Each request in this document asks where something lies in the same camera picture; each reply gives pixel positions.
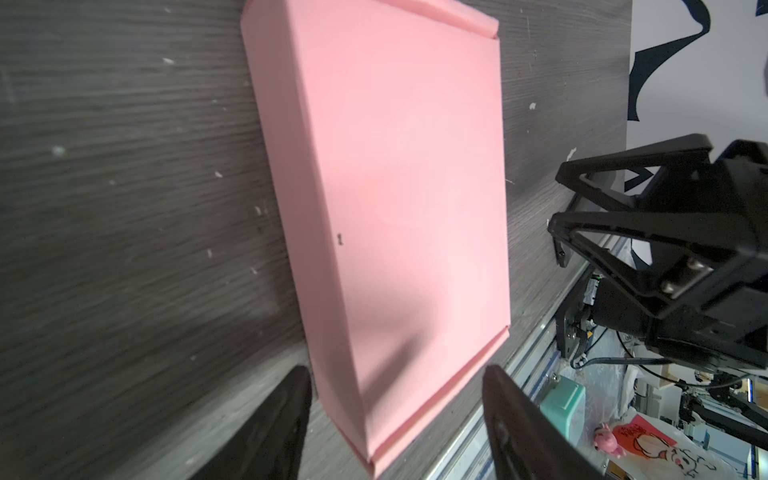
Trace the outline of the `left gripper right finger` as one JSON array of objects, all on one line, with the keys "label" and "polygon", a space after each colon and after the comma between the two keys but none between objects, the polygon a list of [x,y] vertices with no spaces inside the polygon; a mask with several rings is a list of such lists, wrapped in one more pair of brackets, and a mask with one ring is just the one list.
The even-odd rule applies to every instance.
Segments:
[{"label": "left gripper right finger", "polygon": [[484,370],[482,403],[498,479],[602,478],[498,365]]}]

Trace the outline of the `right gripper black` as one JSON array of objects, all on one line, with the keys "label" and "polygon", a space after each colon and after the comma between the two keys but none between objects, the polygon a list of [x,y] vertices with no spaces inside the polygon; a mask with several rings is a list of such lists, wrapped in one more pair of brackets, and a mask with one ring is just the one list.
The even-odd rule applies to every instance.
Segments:
[{"label": "right gripper black", "polygon": [[684,365],[762,369],[767,146],[736,140],[709,164],[712,149],[707,136],[689,134],[566,161],[556,181],[604,210],[650,207],[674,191],[687,204],[675,213],[556,213],[548,230],[607,279],[600,324]]}]

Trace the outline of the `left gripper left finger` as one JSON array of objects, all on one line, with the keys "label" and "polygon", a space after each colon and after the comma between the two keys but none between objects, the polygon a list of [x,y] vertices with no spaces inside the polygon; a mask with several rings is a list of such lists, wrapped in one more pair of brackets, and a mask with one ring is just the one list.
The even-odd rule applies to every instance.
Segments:
[{"label": "left gripper left finger", "polygon": [[296,366],[193,477],[296,480],[311,405],[309,369]]}]

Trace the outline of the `pink paper box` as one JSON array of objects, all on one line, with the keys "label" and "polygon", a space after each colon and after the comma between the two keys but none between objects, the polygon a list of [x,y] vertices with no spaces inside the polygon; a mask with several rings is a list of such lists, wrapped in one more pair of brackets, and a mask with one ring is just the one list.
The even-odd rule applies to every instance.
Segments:
[{"label": "pink paper box", "polygon": [[459,1],[243,9],[319,399],[372,477],[509,335],[498,30]]}]

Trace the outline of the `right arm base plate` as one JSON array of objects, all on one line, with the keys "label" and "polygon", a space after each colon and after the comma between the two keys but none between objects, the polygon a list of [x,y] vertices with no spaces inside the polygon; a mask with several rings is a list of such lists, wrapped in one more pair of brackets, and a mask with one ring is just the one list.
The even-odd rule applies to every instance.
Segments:
[{"label": "right arm base plate", "polygon": [[554,314],[556,345],[565,361],[578,360],[591,345],[595,329],[592,308],[600,280],[593,268],[586,269]]}]

